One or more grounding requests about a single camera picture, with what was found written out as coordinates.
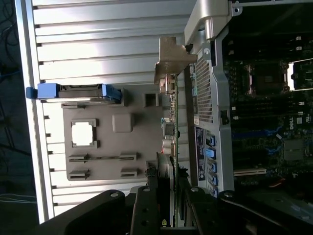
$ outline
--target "metal side panel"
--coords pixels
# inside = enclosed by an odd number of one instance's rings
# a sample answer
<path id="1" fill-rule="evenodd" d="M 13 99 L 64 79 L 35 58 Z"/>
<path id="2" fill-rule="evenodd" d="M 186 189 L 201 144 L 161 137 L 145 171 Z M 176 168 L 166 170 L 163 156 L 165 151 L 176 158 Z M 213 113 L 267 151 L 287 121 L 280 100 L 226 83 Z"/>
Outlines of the metal side panel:
<path id="1" fill-rule="evenodd" d="M 206 186 L 217 188 L 219 192 L 234 190 L 231 129 L 229 123 L 229 88 L 223 71 L 222 40 L 228 34 L 225 28 L 215 40 L 216 66 L 212 66 L 210 42 L 202 45 L 195 64 L 197 84 L 197 113 L 195 124 L 207 130 L 215 137 L 214 159 L 205 157 Z M 216 173 L 211 170 L 212 163 L 217 164 Z"/>
<path id="2" fill-rule="evenodd" d="M 25 87 L 153 84 L 160 36 L 183 30 L 195 0 L 16 0 Z M 189 167 L 186 109 L 179 113 L 179 160 Z M 128 193 L 145 180 L 68 181 L 60 103 L 26 100 L 40 223 L 116 188 Z M 169 107 L 163 107 L 168 116 Z"/>

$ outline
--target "aluminum grille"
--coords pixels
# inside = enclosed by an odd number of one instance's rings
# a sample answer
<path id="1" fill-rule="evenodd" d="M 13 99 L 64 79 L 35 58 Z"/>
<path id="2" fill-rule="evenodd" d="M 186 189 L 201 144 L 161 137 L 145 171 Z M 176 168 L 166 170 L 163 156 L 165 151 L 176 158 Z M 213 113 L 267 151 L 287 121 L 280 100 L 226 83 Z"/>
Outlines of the aluminum grille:
<path id="1" fill-rule="evenodd" d="M 198 115 L 199 121 L 213 123 L 210 66 L 201 58 L 196 66 L 197 90 L 198 90 Z"/>

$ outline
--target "circuit board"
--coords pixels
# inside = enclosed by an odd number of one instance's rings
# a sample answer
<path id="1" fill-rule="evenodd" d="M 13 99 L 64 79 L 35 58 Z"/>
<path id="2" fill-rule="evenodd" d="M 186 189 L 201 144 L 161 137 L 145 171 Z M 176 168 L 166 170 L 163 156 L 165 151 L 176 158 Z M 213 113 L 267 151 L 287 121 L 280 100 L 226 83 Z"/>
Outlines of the circuit board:
<path id="1" fill-rule="evenodd" d="M 235 181 L 313 172 L 313 36 L 223 42 Z"/>

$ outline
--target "cable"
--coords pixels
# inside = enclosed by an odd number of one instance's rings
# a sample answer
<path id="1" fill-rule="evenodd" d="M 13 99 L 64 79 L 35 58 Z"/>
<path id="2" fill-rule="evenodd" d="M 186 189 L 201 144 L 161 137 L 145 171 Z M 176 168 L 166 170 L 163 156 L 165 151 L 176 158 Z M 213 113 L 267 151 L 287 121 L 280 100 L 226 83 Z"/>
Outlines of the cable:
<path id="1" fill-rule="evenodd" d="M 16 148 L 13 148 L 13 147 L 4 145 L 4 144 L 2 144 L 2 143 L 0 143 L 0 147 L 1 147 L 1 148 L 6 148 L 6 149 L 11 150 L 11 151 L 13 151 L 13 152 L 17 152 L 17 153 L 24 154 L 24 155 L 26 155 L 26 156 L 30 156 L 30 157 L 32 156 L 31 153 L 28 153 L 28 152 L 26 152 L 26 151 L 19 150 L 19 149 L 16 149 Z"/>
<path id="2" fill-rule="evenodd" d="M 3 15 L 6 19 L 8 19 L 11 22 L 11 18 L 13 18 L 15 14 L 14 2 L 13 1 L 5 2 L 4 0 L 2 0 L 2 3 L 3 3 L 3 8 L 2 8 Z M 7 5 L 11 5 L 10 11 L 8 10 Z"/>
<path id="3" fill-rule="evenodd" d="M 14 193 L 3 193 L 3 194 L 0 194 L 0 197 L 1 196 L 16 196 L 16 197 L 32 197 L 32 198 L 36 198 L 36 196 L 29 196 L 29 195 L 20 195 L 20 194 L 14 194 Z"/>
<path id="4" fill-rule="evenodd" d="M 5 75 L 1 75 L 0 78 L 12 76 L 12 75 L 15 75 L 15 74 L 18 74 L 18 73 L 20 73 L 20 71 L 16 71 L 16 72 L 8 73 L 8 74 L 5 74 Z"/>
<path id="5" fill-rule="evenodd" d="M 0 199 L 12 200 L 12 201 L 16 201 L 16 202 L 31 202 L 31 201 L 15 199 L 15 198 L 10 198 L 10 197 L 0 197 Z"/>
<path id="6" fill-rule="evenodd" d="M 6 160 L 5 160 L 5 152 L 4 152 L 4 150 L 3 150 L 2 148 L 0 148 L 0 150 L 2 151 L 2 154 L 3 154 L 3 156 L 0 157 L 0 162 L 1 162 L 1 165 L 2 165 L 2 162 L 4 162 L 4 164 L 5 164 L 5 169 L 6 169 L 5 174 L 7 175 L 7 174 L 9 173 L 9 166 L 8 166 L 8 163 L 7 163 Z"/>
<path id="7" fill-rule="evenodd" d="M 7 11 L 7 13 L 8 13 L 8 10 L 7 10 L 7 8 L 6 8 L 6 6 L 7 6 L 8 3 L 5 2 L 4 0 L 2 0 L 2 4 L 3 4 L 2 11 L 3 11 L 3 15 L 4 15 L 5 19 L 0 22 L 0 25 L 3 24 L 3 23 L 6 22 L 6 21 L 11 21 L 10 19 L 14 16 L 14 9 L 13 9 L 13 11 L 11 11 L 11 14 L 9 14 L 9 16 L 6 16 L 5 11 Z"/>
<path id="8" fill-rule="evenodd" d="M 5 116 L 4 108 L 3 108 L 3 105 L 2 105 L 1 99 L 0 99 L 0 111 L 1 111 L 0 114 L 2 115 L 3 119 L 6 120 L 7 117 Z M 12 134 L 11 134 L 11 131 L 10 131 L 9 127 L 5 128 L 5 134 L 6 134 L 6 137 L 7 137 L 7 140 L 9 142 L 10 147 L 15 149 L 14 142 L 13 142 L 13 137 L 12 137 Z"/>
<path id="9" fill-rule="evenodd" d="M 37 204 L 37 202 L 19 202 L 19 201 L 3 201 L 3 200 L 0 200 L 0 202 L 5 202 L 5 203 L 23 203 L 23 204 Z"/>

